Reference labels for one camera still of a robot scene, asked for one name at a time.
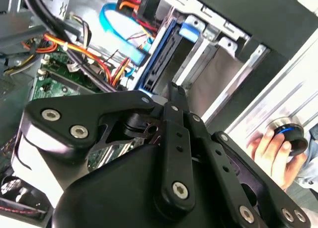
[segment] green circuit board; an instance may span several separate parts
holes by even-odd
[[[53,53],[50,55],[47,64],[43,64],[41,68],[63,80],[71,81],[83,88],[86,88],[92,93],[101,92],[100,89],[82,72],[69,72],[67,62],[67,55],[62,53]]]
[[[40,76],[36,80],[37,81],[35,84],[32,100],[50,97],[80,95],[78,91],[63,85],[50,77],[43,78],[42,76]]]

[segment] screw hole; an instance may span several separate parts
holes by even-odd
[[[51,113],[51,112],[47,113],[46,115],[47,115],[48,117],[50,117],[50,118],[55,118],[55,117],[56,117],[56,115],[53,114],[53,113]]]
[[[177,146],[177,150],[178,150],[179,152],[183,152],[183,148],[180,147],[180,146]]]
[[[77,129],[75,130],[76,133],[78,133],[79,135],[83,135],[84,134],[84,131],[81,130],[81,129]]]
[[[230,172],[229,168],[228,168],[228,167],[225,167],[225,166],[223,166],[223,170],[224,170],[225,172]]]
[[[157,132],[157,130],[158,130],[158,127],[157,127],[157,126],[150,126],[150,127],[148,128],[148,133],[149,133],[149,134],[154,134],[155,132]]]

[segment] wire bundle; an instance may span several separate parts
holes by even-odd
[[[27,4],[28,8],[35,14],[43,23],[43,25],[47,28],[47,30],[52,34],[57,36],[56,39],[59,39],[60,43],[63,43],[65,46],[66,44],[70,44],[70,46],[75,46],[72,44],[71,40],[69,39],[68,35],[66,34],[63,26],[56,20],[56,18],[50,13],[50,11],[46,8],[42,0],[24,0]],[[79,68],[85,73],[90,80],[96,84],[102,91],[104,92],[113,92],[116,91],[111,85],[105,82],[102,78],[100,78],[94,71],[91,69],[86,61],[81,57],[79,53],[77,53],[74,48],[71,50],[67,50],[67,54],[70,59],[77,63]]]
[[[56,44],[62,46],[63,48],[68,48],[68,49],[83,53],[86,56],[88,56],[89,58],[95,60],[99,64],[99,66],[105,71],[105,75],[106,75],[107,81],[110,82],[111,73],[110,73],[107,65],[105,63],[103,63],[102,60],[99,59],[96,55],[94,55],[91,52],[87,51],[83,47],[77,46],[77,45],[72,44],[72,43],[67,43],[67,42],[65,42],[65,41],[63,41],[61,39],[58,39],[57,37],[54,37],[53,35],[48,34],[48,33],[44,34],[44,38],[46,40],[49,40],[49,41],[51,41],[53,43],[56,43]]]
[[[134,10],[132,16],[135,18],[136,22],[139,23],[144,33],[146,33],[149,37],[155,37],[158,29],[151,26],[148,22],[143,22],[142,20],[137,19],[136,12],[139,9],[140,3],[141,0],[122,0],[119,10],[121,10],[124,6],[132,8]]]
[[[21,42],[21,44],[24,46],[24,48],[30,50],[31,46],[27,45],[25,42]],[[47,48],[37,48],[35,50],[36,53],[51,53],[54,52],[57,49],[58,45],[56,43],[52,43],[51,46]]]

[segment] human hand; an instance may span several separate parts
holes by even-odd
[[[292,145],[285,141],[283,134],[275,137],[273,130],[268,130],[263,138],[250,143],[246,153],[263,169],[283,190],[292,185],[307,156],[302,153],[287,163]]]

